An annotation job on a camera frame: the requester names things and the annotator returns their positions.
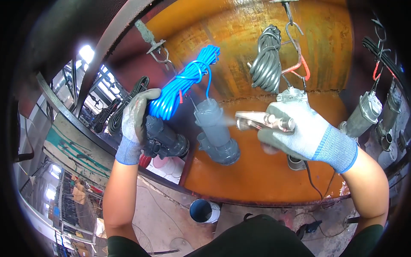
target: coiled black cable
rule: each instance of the coiled black cable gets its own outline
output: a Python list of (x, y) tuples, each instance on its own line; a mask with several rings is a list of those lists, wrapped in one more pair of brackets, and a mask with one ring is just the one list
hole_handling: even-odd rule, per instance
[[(379, 57), (380, 49), (378, 49), (377, 44), (375, 44), (371, 38), (364, 37), (363, 46), (365, 46), (376, 57)], [(387, 66), (393, 72), (393, 74), (397, 77), (397, 80), (400, 83), (401, 88), (403, 89), (404, 97), (406, 98), (408, 105), (410, 105), (411, 102), (409, 100), (409, 97), (411, 95), (411, 90), (409, 89), (406, 78), (404, 77), (404, 74), (402, 73), (402, 71), (399, 70), (395, 62), (385, 52), (381, 54), (381, 62), (383, 62), (383, 64)]]
[(95, 121), (94, 121), (94, 132), (101, 133), (103, 131), (104, 124), (106, 120), (110, 117), (110, 115), (117, 109), (118, 105), (121, 103), (120, 98), (114, 99), (111, 104), (107, 107), (102, 109), (102, 111), (97, 114)]
[(280, 30), (269, 25), (258, 38), (258, 55), (250, 69), (253, 76), (251, 87), (261, 87), (276, 93), (281, 77), (281, 63), (278, 51), (281, 47)]
[(120, 132), (121, 121), (123, 119), (123, 110), (131, 102), (131, 100), (138, 94), (147, 90), (148, 83), (150, 79), (147, 76), (142, 76), (141, 79), (134, 85), (133, 90), (124, 97), (121, 101), (121, 105), (114, 112), (112, 117), (109, 119), (109, 124), (107, 125), (110, 134), (114, 135)]

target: hand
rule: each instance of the hand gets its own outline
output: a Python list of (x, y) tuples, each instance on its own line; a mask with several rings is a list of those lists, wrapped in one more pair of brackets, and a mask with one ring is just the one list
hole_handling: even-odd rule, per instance
[(357, 159), (357, 143), (329, 124), (307, 103), (273, 102), (267, 113), (276, 117), (293, 118), (294, 133), (262, 129), (258, 139), (302, 160), (322, 161), (336, 172), (344, 173)]
[(123, 111), (121, 129), (123, 138), (115, 155), (116, 160), (124, 165), (139, 163), (141, 149), (146, 141), (144, 113), (147, 100), (160, 96), (161, 89), (152, 88), (137, 94)]

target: spray gun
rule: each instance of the spray gun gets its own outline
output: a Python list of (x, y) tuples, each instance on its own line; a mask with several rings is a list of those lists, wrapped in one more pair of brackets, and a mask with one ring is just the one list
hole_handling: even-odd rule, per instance
[(281, 130), (283, 132), (293, 132), (296, 123), (292, 118), (277, 118), (274, 114), (262, 111), (237, 111), (237, 128), (239, 130), (249, 130), (263, 128)]

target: blue cable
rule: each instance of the blue cable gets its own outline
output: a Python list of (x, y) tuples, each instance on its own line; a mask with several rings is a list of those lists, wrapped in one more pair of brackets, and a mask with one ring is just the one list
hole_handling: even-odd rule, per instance
[(197, 57), (197, 60), (190, 62), (184, 71), (175, 77), (161, 90), (159, 98), (152, 100), (149, 105), (149, 114), (163, 120), (169, 120), (177, 111), (180, 104), (180, 90), (184, 95), (194, 83), (199, 83), (203, 75), (208, 74), (208, 86), (205, 96), (208, 99), (208, 91), (211, 84), (210, 65), (218, 61), (220, 48), (208, 45), (204, 47)]

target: gray pump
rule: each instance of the gray pump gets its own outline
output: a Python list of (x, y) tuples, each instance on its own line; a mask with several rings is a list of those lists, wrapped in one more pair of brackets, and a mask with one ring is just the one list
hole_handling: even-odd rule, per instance
[(384, 151), (389, 151), (390, 144), (393, 141), (392, 128), (395, 124), (398, 114), (401, 112), (401, 97), (395, 91), (394, 87), (390, 89), (387, 101), (384, 104), (381, 119), (375, 128), (377, 141)]
[(197, 136), (199, 150), (204, 150), (215, 162), (231, 165), (240, 158), (237, 141), (230, 138), (230, 132), (224, 122), (224, 111), (214, 99), (199, 103), (194, 111), (196, 124), (204, 132)]
[(144, 146), (144, 155), (164, 159), (166, 156), (180, 156), (187, 154), (189, 142), (183, 135), (176, 134), (161, 119), (148, 115), (145, 123), (147, 127), (147, 143)]
[(360, 96), (357, 108), (347, 121), (340, 123), (338, 128), (349, 137), (359, 137), (371, 125), (377, 124), (381, 111), (382, 104), (375, 92), (365, 92), (363, 96)]

